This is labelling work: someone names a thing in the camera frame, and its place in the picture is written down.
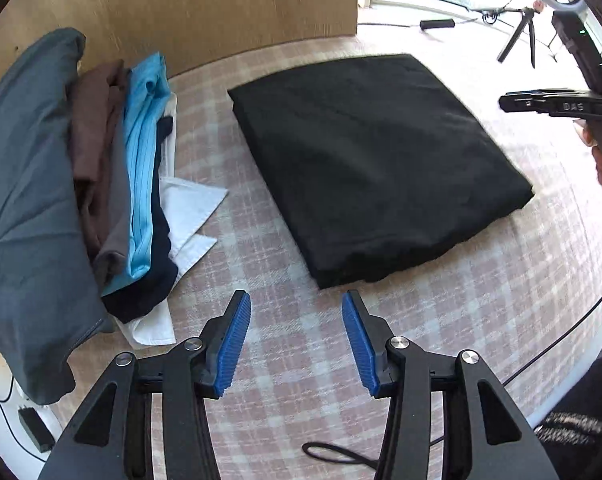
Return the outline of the small black charger block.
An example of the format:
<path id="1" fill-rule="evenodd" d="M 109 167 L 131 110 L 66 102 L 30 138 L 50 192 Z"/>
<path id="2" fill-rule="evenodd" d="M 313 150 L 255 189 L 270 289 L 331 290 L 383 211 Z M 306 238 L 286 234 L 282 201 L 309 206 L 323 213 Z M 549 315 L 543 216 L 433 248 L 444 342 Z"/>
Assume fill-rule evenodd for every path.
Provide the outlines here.
<path id="1" fill-rule="evenodd" d="M 20 423 L 39 453 L 50 452 L 56 439 L 34 408 L 18 408 Z"/>

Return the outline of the navy folded garment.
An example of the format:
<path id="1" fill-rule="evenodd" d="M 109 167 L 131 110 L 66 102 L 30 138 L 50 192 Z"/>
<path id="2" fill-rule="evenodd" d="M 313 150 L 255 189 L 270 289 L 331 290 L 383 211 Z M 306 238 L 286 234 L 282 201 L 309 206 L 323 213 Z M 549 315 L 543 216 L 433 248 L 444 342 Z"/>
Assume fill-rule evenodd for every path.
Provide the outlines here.
<path id="1" fill-rule="evenodd" d="M 118 321 L 129 323 L 149 314 L 167 298 L 176 281 L 178 267 L 170 258 L 170 227 L 160 202 L 159 169 L 161 148 L 173 132 L 173 118 L 161 117 L 156 123 L 156 154 L 151 190 L 152 243 L 150 269 L 138 281 L 102 298 L 107 311 Z"/>

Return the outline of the dark grey folded garment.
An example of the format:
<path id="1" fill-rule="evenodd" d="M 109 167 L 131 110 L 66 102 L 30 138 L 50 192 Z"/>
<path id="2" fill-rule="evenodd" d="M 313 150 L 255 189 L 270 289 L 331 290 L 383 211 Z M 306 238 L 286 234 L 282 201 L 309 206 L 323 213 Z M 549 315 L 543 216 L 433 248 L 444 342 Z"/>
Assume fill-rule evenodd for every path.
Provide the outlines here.
<path id="1" fill-rule="evenodd" d="M 0 354 L 36 404 L 75 387 L 72 351 L 109 323 L 92 274 L 68 153 L 84 35 L 54 30 L 0 80 Z"/>

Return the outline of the black white knit sleeve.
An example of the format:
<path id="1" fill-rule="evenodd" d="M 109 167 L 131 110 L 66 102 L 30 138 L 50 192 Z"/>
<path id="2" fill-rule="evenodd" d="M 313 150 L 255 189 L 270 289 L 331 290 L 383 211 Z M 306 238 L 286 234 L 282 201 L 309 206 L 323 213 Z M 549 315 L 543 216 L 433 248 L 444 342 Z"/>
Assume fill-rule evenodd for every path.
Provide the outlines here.
<path id="1" fill-rule="evenodd" d="M 561 479 L 602 479 L 602 358 L 534 428 Z"/>

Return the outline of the black sport shorts yellow stripes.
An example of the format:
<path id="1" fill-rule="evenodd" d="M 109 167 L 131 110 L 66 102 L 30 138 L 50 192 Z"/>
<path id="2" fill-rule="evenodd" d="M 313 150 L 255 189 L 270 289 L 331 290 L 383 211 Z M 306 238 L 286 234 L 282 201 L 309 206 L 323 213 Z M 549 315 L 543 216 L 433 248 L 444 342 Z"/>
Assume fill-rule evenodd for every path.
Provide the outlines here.
<path id="1" fill-rule="evenodd" d="M 229 97 L 320 288 L 420 266 L 532 200 L 529 180 L 409 54 L 290 68 Z"/>

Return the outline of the white folded shirt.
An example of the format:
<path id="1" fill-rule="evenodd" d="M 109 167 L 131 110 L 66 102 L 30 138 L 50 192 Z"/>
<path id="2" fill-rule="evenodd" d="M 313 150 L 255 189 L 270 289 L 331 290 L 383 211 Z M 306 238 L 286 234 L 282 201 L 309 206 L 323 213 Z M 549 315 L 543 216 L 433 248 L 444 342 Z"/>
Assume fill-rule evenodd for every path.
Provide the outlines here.
<path id="1" fill-rule="evenodd" d="M 176 106 L 177 96 L 170 96 L 162 117 L 173 118 L 173 132 L 162 144 L 159 169 L 160 202 L 170 227 L 172 243 L 170 258 L 178 267 L 172 289 L 216 243 L 214 237 L 201 235 L 198 229 L 220 206 L 227 194 L 224 188 L 212 188 L 174 176 Z M 166 346 L 176 342 L 167 298 L 142 318 L 129 323 L 116 322 L 128 343 L 135 349 Z"/>

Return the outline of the wooden board panel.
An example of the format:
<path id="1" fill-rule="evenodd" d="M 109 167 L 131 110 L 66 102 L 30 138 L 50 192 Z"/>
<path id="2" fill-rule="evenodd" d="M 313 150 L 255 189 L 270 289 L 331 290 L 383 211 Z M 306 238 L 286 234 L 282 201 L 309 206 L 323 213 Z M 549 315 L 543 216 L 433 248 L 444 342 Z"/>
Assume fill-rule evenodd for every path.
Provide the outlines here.
<path id="1" fill-rule="evenodd" d="M 0 78 L 47 32 L 86 38 L 82 70 L 154 52 L 171 76 L 244 51 L 356 32 L 357 0 L 9 0 L 0 14 Z"/>

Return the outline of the brown folded garment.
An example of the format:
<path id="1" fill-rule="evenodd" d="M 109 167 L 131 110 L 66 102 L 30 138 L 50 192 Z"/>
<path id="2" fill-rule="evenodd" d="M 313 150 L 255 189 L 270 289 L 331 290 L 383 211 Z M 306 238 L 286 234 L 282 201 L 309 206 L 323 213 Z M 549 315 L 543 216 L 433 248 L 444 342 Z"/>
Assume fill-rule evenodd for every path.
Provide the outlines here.
<path id="1" fill-rule="evenodd" d="M 69 93 L 69 153 L 80 228 L 88 258 L 95 260 L 107 236 L 110 155 L 115 127 L 123 120 L 130 71 L 121 60 L 80 75 Z"/>

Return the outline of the light blue folded garment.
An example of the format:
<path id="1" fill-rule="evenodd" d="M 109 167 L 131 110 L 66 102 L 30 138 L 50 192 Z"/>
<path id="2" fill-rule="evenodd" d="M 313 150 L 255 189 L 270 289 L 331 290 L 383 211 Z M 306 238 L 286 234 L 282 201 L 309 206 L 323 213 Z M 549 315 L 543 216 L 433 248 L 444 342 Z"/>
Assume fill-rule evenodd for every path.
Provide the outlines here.
<path id="1" fill-rule="evenodd" d="M 170 96 L 161 53 L 148 56 L 130 72 L 123 117 L 124 155 L 130 188 L 128 256 L 123 271 L 104 289 L 105 295 L 137 282 L 150 269 L 152 186 L 158 146 L 156 124 L 163 116 Z"/>

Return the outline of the pink plaid tablecloth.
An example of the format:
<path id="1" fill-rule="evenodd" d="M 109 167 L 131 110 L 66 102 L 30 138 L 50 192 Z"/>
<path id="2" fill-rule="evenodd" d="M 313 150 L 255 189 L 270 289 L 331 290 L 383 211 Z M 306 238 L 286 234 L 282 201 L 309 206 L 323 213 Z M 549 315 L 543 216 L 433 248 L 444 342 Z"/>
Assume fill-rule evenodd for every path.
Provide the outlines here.
<path id="1" fill-rule="evenodd" d="M 208 406 L 226 479 L 366 479 L 302 453 L 326 441 L 374 455 L 386 402 L 360 383 L 341 318 L 340 289 L 319 289 L 232 114 L 228 90 L 276 70 L 344 56 L 409 53 L 442 80 L 532 182 L 533 199 L 442 258 L 360 284 L 369 310 L 421 348 L 479 352 L 530 422 L 586 373 L 602 347 L 602 189 L 568 120 L 506 114 L 501 94 L 576 87 L 568 64 L 491 54 L 407 29 L 246 52 L 174 76 L 176 174 L 226 188 L 203 231 L 215 246 L 172 292 L 178 338 L 197 335 L 237 289 L 252 299 L 235 380 Z"/>

